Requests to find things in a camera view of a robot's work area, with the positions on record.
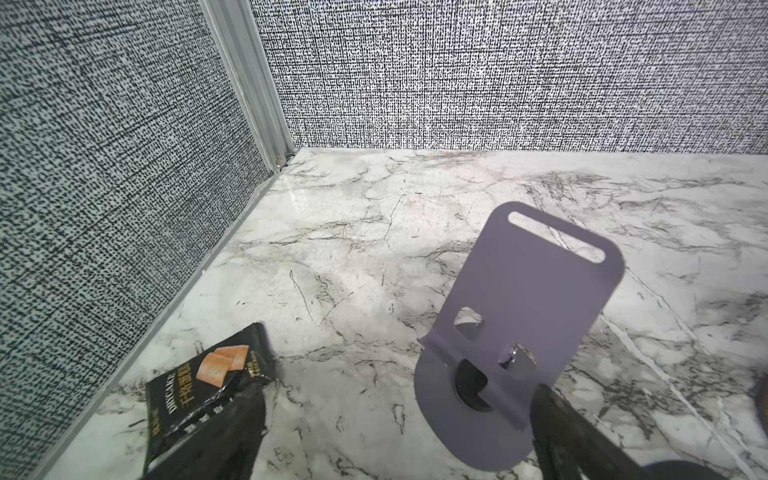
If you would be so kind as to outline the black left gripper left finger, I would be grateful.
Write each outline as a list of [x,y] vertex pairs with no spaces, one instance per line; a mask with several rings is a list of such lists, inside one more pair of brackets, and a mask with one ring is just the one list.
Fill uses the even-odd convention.
[[249,479],[266,435],[263,388],[237,392],[221,413],[161,457],[144,479]]

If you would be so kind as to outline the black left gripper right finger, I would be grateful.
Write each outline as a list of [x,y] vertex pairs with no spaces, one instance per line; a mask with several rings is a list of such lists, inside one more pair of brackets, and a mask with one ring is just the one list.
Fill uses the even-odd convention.
[[642,467],[549,386],[534,390],[530,424],[545,479],[646,479]]

